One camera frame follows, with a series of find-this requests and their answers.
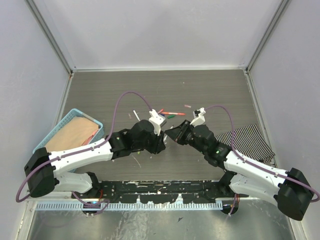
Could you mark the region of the white marker green end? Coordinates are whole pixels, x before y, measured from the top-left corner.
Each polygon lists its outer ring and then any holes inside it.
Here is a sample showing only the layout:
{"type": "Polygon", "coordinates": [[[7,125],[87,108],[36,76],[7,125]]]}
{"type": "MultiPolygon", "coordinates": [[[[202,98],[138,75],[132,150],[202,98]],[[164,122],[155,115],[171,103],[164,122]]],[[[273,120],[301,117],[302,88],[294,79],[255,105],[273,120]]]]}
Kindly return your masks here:
{"type": "Polygon", "coordinates": [[[163,144],[164,144],[164,146],[166,146],[166,144],[167,144],[167,143],[166,143],[167,137],[168,137],[168,136],[167,136],[166,134],[164,134],[164,137],[163,137],[163,144]]]}

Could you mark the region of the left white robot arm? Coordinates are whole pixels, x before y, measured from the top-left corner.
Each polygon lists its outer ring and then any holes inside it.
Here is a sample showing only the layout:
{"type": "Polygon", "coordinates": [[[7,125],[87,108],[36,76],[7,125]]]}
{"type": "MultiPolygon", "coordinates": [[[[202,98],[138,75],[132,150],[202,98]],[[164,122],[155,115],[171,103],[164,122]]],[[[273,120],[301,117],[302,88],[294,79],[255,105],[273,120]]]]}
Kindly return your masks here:
{"type": "Polygon", "coordinates": [[[82,147],[52,152],[39,148],[24,167],[29,196],[39,198],[54,191],[73,191],[93,199],[101,191],[97,177],[92,173],[72,173],[72,170],[144,150],[159,154],[166,148],[164,135],[148,120],[141,120],[130,129],[113,132],[82,147]]]}

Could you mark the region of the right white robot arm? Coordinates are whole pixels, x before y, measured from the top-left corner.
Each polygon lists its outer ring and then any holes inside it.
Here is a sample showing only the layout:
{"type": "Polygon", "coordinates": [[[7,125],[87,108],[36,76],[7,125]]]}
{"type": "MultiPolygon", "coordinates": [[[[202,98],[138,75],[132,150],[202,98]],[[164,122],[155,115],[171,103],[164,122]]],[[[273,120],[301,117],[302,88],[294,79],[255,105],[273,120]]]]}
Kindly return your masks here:
{"type": "Polygon", "coordinates": [[[275,205],[287,217],[301,221],[314,192],[304,174],[271,167],[243,155],[218,141],[206,125],[192,126],[188,120],[165,134],[179,145],[189,145],[212,166],[225,170],[220,192],[225,197],[247,195],[275,205]]]}

